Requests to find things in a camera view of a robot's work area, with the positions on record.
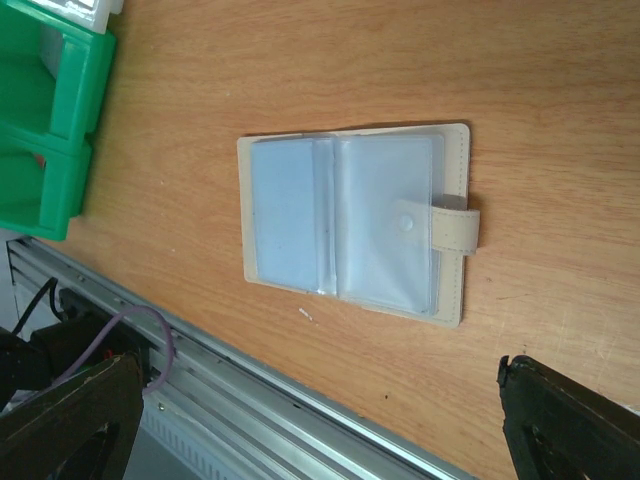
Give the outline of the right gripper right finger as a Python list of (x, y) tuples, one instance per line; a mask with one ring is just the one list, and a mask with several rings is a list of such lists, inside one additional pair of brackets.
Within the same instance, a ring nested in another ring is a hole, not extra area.
[(503, 432), (520, 479), (637, 479), (639, 416), (537, 360), (500, 359)]

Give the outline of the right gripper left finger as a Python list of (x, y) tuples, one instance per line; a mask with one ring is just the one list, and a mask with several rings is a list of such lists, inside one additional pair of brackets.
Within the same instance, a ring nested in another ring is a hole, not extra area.
[(136, 357), (102, 361), (1, 417), (1, 477), (121, 479), (142, 412)]

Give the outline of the beige card holder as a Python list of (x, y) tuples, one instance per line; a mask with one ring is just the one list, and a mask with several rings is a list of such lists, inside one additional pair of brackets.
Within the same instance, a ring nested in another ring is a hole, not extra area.
[(245, 278), (458, 326), (470, 154), (463, 123), (240, 138)]

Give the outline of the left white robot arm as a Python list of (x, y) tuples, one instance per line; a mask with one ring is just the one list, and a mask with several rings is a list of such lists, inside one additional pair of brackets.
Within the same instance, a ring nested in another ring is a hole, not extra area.
[(18, 391), (52, 385), (81, 355), (84, 347), (62, 325), (33, 333), (29, 342), (1, 329), (1, 410)]

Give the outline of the green plastic tray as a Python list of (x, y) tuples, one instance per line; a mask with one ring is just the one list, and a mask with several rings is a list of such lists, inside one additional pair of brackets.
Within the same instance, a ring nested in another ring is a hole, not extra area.
[(82, 211), (115, 50), (110, 31), (92, 32), (39, 1), (2, 2), (2, 228), (66, 238)]

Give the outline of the translucent white plastic box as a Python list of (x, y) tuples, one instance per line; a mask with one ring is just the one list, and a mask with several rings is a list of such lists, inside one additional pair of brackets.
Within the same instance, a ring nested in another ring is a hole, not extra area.
[(39, 1), (45, 9), (98, 34), (106, 32), (111, 15), (123, 10), (123, 0), (47, 0)]

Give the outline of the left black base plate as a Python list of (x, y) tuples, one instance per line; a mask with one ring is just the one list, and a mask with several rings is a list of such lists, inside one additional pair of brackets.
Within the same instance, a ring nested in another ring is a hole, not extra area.
[[(66, 328), (66, 332), (72, 335), (73, 339), (80, 340), (84, 347), (81, 352), (82, 355), (111, 320), (112, 316), (69, 288), (62, 289), (60, 294), (62, 307), (67, 314), (67, 319), (53, 326), (62, 325)], [(149, 382), (152, 377), (149, 355), (150, 346), (151, 343), (144, 336), (128, 326), (124, 321), (120, 321), (104, 335), (98, 346), (83, 361), (79, 369), (97, 365), (114, 356), (132, 354), (138, 362), (144, 381)]]

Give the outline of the aluminium front rail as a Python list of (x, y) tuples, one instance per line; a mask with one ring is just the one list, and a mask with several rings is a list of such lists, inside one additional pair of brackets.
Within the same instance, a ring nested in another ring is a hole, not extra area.
[(462, 469), (188, 322), (169, 316), (168, 323), (176, 357), (144, 413), (202, 478), (465, 477)]

